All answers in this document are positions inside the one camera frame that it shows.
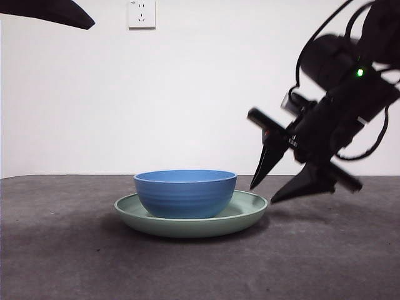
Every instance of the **blue bowl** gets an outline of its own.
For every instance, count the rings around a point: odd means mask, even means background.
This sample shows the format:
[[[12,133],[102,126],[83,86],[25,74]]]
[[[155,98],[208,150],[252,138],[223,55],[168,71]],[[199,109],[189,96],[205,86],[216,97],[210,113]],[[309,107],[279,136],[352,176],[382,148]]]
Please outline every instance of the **blue bowl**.
[[[167,170],[134,176],[140,202],[153,216],[211,218],[229,203],[236,174],[215,170]]]

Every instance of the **green plate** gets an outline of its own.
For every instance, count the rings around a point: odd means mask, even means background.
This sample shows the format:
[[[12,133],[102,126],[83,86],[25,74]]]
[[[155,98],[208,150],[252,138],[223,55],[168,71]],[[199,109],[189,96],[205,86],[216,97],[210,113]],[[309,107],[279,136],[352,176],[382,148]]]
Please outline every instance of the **green plate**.
[[[250,192],[235,191],[227,207],[207,219],[164,219],[152,216],[140,203],[138,194],[117,200],[114,204],[121,219],[135,230],[169,238],[207,238],[235,233],[256,223],[268,202]]]

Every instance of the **gray table surface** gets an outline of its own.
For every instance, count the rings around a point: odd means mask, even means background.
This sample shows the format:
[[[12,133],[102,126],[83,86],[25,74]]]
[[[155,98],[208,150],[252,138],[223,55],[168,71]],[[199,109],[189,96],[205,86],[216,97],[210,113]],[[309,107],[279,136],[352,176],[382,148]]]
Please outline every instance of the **gray table surface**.
[[[169,239],[119,220],[132,176],[3,179],[1,299],[400,299],[400,177],[361,180],[357,194],[274,204],[245,231]]]

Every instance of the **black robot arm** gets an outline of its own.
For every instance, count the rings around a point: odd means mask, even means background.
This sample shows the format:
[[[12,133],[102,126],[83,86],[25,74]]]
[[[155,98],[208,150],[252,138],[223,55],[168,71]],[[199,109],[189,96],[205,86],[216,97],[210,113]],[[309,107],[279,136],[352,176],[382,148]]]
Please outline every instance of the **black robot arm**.
[[[94,25],[92,18],[72,0],[1,0],[0,13],[60,23],[81,29]]]
[[[350,2],[347,1],[338,11]],[[356,17],[370,7],[360,40],[351,39]],[[264,148],[251,189],[264,179],[289,148],[294,151],[296,160],[305,164],[304,169],[274,195],[272,202],[333,193],[336,183],[352,192],[359,191],[362,184],[333,164],[331,158],[339,156],[345,159],[338,151],[348,146],[364,125],[383,109],[387,118],[388,107],[400,98],[396,85],[383,79],[383,71],[373,66],[373,62],[377,62],[386,64],[385,70],[400,67],[400,1],[371,1],[354,14],[344,36],[326,34],[315,37],[316,34],[300,55],[296,68],[297,84],[289,90],[282,104],[296,116],[296,120],[283,128],[255,108],[248,114],[248,118],[265,133]],[[299,87],[300,67],[326,91],[320,101],[309,101],[293,92]],[[374,149],[387,125],[386,120]],[[370,155],[374,149],[355,159]]]

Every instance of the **wall socket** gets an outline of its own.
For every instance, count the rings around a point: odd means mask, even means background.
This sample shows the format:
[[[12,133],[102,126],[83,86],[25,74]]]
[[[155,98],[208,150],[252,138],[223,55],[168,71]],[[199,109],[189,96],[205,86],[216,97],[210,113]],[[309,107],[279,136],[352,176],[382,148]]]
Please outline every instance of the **wall socket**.
[[[127,9],[129,29],[156,28],[156,0],[131,0]]]

